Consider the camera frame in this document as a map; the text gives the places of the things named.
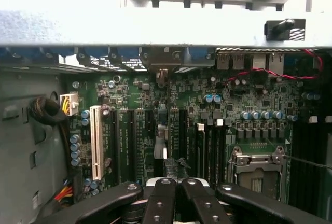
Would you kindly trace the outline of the long expansion slot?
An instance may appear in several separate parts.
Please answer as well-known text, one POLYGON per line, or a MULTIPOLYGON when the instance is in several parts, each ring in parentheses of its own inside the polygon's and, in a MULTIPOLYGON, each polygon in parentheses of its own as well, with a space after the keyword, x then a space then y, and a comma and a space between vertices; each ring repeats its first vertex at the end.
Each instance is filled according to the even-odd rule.
POLYGON ((127 111, 127 138, 129 180, 136 181, 136 114, 133 109, 127 111))
POLYGON ((116 110, 110 111, 110 138, 113 152, 113 171, 116 177, 116 183, 121 183, 121 159, 120 159, 120 138, 119 138, 119 120, 116 110))
POLYGON ((187 160, 187 132, 188 132, 188 112, 185 109, 179 110, 179 157, 187 160))

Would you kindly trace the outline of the thin metal locking lever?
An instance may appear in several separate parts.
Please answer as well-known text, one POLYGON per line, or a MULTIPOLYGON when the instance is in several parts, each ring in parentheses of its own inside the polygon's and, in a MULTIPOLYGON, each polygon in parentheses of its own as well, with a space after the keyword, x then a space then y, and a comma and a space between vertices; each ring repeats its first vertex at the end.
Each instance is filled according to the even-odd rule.
POLYGON ((305 163, 305 164, 309 164, 309 165, 312 165, 312 166, 332 170, 332 166, 328 166, 328 165, 325 165, 325 164, 319 164, 319 163, 311 162, 311 161, 308 161, 308 160, 296 158, 296 157, 289 156, 289 155, 282 155, 282 156, 283 156, 283 158, 288 158, 288 159, 295 160, 295 161, 298 161, 298 162, 302 162, 302 163, 305 163))

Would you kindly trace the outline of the metal network port block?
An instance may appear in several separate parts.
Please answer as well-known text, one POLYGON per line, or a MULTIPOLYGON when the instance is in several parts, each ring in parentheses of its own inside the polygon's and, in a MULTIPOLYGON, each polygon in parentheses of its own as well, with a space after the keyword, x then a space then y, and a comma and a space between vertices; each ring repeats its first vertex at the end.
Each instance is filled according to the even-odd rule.
POLYGON ((272 71, 283 69, 283 53, 255 53, 252 60, 252 68, 264 68, 272 71))

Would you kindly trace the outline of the green motherboard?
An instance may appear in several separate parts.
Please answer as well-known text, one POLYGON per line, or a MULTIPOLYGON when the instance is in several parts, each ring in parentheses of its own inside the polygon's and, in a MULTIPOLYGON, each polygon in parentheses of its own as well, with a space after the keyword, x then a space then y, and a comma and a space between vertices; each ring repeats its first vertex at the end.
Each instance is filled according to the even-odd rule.
MULTIPOLYGON (((82 194, 89 198, 115 185, 110 111, 119 120, 121 183, 129 180, 127 111, 136 114, 136 181, 154 177, 181 180, 197 176, 197 123, 205 124, 206 176, 218 185, 216 121, 223 119, 225 179, 227 161, 235 146, 245 153, 272 152, 278 145, 285 155, 332 166, 332 99, 317 81, 291 81, 268 75, 226 81, 223 73, 197 71, 176 74, 165 84, 151 75, 76 75, 68 81, 78 94, 78 114, 70 118, 72 165, 82 171, 82 194), (101 106, 104 175, 93 180, 90 107, 101 106), (188 112, 187 160, 179 157, 179 110, 188 112), (145 110, 153 110, 155 134, 145 129, 145 110)), ((286 158, 286 202, 304 208, 332 187, 332 170, 286 158)))

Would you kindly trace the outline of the black RAM slot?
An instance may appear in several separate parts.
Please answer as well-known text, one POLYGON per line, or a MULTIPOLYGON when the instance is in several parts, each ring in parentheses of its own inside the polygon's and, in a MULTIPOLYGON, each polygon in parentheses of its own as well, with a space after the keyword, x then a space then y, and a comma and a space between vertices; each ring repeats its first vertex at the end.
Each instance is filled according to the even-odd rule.
POLYGON ((205 179, 206 176, 206 144, 205 144, 205 124, 197 123, 197 176, 205 179))
POLYGON ((223 119, 216 121, 217 143, 218 143, 218 183, 222 183, 225 179, 225 136, 226 127, 224 126, 223 119))

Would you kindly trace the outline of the white power connector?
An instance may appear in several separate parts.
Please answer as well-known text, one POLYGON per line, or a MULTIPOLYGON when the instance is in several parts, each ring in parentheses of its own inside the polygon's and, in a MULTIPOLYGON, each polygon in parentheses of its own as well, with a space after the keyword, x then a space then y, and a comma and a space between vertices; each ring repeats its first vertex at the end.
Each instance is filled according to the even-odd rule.
POLYGON ((60 108, 68 116, 73 116, 78 114, 78 94, 68 93, 60 95, 60 108))

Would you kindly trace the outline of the metal USB port block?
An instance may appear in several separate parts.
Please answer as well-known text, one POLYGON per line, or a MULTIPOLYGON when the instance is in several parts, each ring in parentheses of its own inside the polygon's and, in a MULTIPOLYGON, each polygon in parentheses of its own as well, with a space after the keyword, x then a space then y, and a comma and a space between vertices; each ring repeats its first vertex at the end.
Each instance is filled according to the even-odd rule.
POLYGON ((236 53, 218 53, 216 69, 218 70, 244 70, 244 55, 236 53))

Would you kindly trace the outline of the black open PC case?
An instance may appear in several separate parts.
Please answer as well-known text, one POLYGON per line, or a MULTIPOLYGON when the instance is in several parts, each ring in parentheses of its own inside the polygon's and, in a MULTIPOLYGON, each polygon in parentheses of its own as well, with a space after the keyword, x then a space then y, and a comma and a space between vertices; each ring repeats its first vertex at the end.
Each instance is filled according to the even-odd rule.
MULTIPOLYGON (((70 93, 68 81, 76 75, 146 73, 161 85, 176 74, 197 71, 223 73, 227 82, 243 76, 268 75, 291 81, 317 81, 332 99, 332 15, 161 8, 115 9, 102 14, 83 10, 69 14, 55 10, 1 10, 0 71, 58 75, 62 94, 70 93), (283 69, 252 68, 255 53, 276 52, 284 54, 283 69), (243 54, 244 70, 216 69, 218 53, 243 54)), ((82 194, 82 171, 72 165, 72 116, 61 110, 60 95, 55 100, 44 95, 32 99, 27 113, 41 125, 58 128, 67 168, 62 185, 29 223, 33 224, 95 195, 84 198, 82 194)), ((231 183, 224 181, 211 187, 200 177, 177 180, 159 176, 140 184, 144 200, 161 178, 176 182, 173 224, 201 224, 184 195, 184 179, 201 181, 210 195, 219 185, 231 183)), ((304 208, 285 204, 332 224, 332 187, 304 208)), ((238 208, 227 203, 221 205, 232 224, 262 223, 250 214, 241 216, 238 208)), ((141 224, 144 207, 143 203, 125 211, 123 219, 111 224, 141 224)))

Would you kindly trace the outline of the grey power supply unit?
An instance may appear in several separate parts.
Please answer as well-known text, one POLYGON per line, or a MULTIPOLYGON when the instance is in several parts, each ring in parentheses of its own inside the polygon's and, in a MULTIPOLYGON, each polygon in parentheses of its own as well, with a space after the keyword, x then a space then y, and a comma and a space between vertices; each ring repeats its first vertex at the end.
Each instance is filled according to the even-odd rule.
POLYGON ((32 99, 63 93, 58 75, 0 71, 0 224, 29 224, 67 176, 57 127, 27 113, 32 99))

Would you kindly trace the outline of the white expansion slot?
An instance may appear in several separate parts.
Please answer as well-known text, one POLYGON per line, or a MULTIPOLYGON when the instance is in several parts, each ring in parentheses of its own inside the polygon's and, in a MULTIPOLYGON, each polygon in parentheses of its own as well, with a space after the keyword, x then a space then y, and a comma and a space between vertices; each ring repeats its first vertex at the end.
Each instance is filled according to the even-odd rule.
POLYGON ((101 180, 104 175, 104 151, 101 106, 90 107, 90 139, 93 180, 101 180))

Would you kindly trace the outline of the metal CPU socket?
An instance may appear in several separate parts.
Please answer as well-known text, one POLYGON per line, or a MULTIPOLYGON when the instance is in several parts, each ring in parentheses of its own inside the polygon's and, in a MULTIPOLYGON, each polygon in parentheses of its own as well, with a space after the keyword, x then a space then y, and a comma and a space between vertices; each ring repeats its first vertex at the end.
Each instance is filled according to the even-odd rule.
POLYGON ((235 146, 227 161, 226 181, 286 202, 287 162, 284 148, 272 152, 245 153, 235 146))

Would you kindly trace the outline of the short expansion slot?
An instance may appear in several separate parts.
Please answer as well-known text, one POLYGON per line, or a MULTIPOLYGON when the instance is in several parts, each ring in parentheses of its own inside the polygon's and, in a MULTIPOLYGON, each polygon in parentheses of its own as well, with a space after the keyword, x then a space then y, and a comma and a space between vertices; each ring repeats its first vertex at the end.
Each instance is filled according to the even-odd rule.
POLYGON ((145 129, 148 132, 149 138, 152 139, 155 134, 155 122, 154 122, 153 110, 145 110, 145 129))

